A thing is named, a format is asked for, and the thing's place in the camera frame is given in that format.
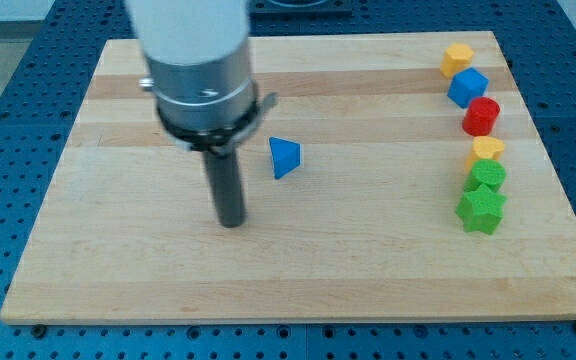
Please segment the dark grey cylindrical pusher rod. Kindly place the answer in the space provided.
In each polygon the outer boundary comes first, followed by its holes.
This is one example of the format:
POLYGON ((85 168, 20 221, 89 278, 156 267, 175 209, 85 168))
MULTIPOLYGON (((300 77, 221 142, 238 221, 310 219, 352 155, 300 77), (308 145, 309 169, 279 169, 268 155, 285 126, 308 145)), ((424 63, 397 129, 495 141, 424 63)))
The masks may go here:
POLYGON ((225 228, 242 225, 246 218, 237 153, 203 153, 203 162, 219 223, 225 228))

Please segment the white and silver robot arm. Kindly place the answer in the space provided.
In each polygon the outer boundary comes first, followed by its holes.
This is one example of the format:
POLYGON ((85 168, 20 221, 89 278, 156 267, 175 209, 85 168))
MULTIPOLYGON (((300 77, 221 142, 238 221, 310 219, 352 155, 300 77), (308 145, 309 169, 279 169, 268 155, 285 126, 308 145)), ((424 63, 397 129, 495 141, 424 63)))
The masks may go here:
POLYGON ((259 96, 249 47, 246 0, 126 0, 165 131, 202 154, 219 223, 246 218, 238 147, 275 105, 259 96))

